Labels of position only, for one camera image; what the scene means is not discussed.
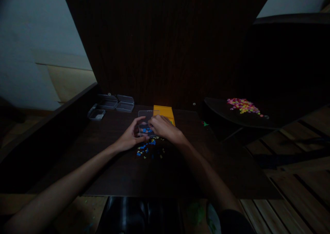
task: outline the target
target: white wall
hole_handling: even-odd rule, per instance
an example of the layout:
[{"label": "white wall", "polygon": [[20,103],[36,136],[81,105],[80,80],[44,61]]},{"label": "white wall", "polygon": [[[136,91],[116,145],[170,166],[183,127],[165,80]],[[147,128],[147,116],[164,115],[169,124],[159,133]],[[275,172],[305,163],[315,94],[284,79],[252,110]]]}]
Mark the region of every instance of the white wall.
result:
[{"label": "white wall", "polygon": [[317,13],[324,0],[268,0],[259,17],[281,14]]},{"label": "white wall", "polygon": [[86,56],[65,0],[0,0],[0,96],[22,108],[55,110],[32,49]]}]

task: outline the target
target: small plastic container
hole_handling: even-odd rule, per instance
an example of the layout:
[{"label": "small plastic container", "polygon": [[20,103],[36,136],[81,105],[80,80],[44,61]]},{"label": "small plastic container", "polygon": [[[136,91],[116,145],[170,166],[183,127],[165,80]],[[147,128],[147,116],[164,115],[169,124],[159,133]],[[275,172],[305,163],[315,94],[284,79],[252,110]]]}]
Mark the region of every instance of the small plastic container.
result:
[{"label": "small plastic container", "polygon": [[92,106],[92,108],[89,110],[89,112],[87,114],[87,117],[90,120],[100,121],[103,118],[106,111],[102,110],[102,109],[96,109],[96,107],[97,107],[97,104],[94,104],[94,106]]},{"label": "small plastic container", "polygon": [[115,96],[101,94],[98,94],[98,96],[102,98],[101,102],[99,103],[99,107],[101,109],[115,109],[118,105],[118,100]]},{"label": "small plastic container", "polygon": [[119,103],[116,107],[117,111],[131,113],[134,108],[134,99],[130,96],[117,95]]},{"label": "small plastic container", "polygon": [[154,115],[159,115],[159,110],[141,110],[141,111],[139,111],[139,117],[145,116],[145,119],[142,119],[139,121],[140,136],[146,136],[146,135],[148,135],[149,137],[155,136],[155,133],[150,129],[150,126],[148,124],[148,121]]}]

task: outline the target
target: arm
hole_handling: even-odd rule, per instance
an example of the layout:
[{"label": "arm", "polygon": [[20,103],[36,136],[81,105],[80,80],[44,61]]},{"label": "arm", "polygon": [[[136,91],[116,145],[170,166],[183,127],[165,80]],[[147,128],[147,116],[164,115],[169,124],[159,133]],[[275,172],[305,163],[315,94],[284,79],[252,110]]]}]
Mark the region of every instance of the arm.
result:
[{"label": "arm", "polygon": [[135,137],[135,126],[144,118],[136,118],[114,144],[37,195],[5,224],[4,232],[39,233],[47,227],[115,155],[148,140]]},{"label": "arm", "polygon": [[178,128],[173,126],[166,117],[160,115],[154,116],[149,124],[152,125],[151,129],[155,134],[168,139],[180,150],[200,188],[218,214],[226,209],[242,212],[230,189]]}]

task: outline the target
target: hand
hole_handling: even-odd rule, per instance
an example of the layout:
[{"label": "hand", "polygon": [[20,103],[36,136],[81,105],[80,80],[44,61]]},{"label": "hand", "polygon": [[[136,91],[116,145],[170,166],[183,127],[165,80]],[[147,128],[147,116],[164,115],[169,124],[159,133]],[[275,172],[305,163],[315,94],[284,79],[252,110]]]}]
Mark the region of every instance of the hand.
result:
[{"label": "hand", "polygon": [[117,152],[122,152],[131,149],[138,143],[149,140],[147,134],[144,134],[143,137],[137,137],[139,136],[139,130],[136,125],[140,120],[144,118],[145,116],[135,118],[132,124],[123,133],[123,135],[115,143],[113,143],[111,147],[114,148],[114,150]]},{"label": "hand", "polygon": [[163,115],[153,116],[148,121],[148,124],[156,135],[166,138],[172,143],[174,143],[176,139],[181,138],[182,132]]}]

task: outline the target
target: yellow box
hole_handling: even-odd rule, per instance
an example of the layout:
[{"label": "yellow box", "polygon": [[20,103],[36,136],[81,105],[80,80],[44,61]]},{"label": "yellow box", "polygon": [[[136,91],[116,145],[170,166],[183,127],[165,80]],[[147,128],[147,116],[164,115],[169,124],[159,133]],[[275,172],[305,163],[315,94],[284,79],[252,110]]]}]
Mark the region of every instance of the yellow box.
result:
[{"label": "yellow box", "polygon": [[163,115],[163,116],[167,117],[172,122],[172,124],[175,126],[172,107],[154,105],[154,110],[159,110],[159,115]]}]

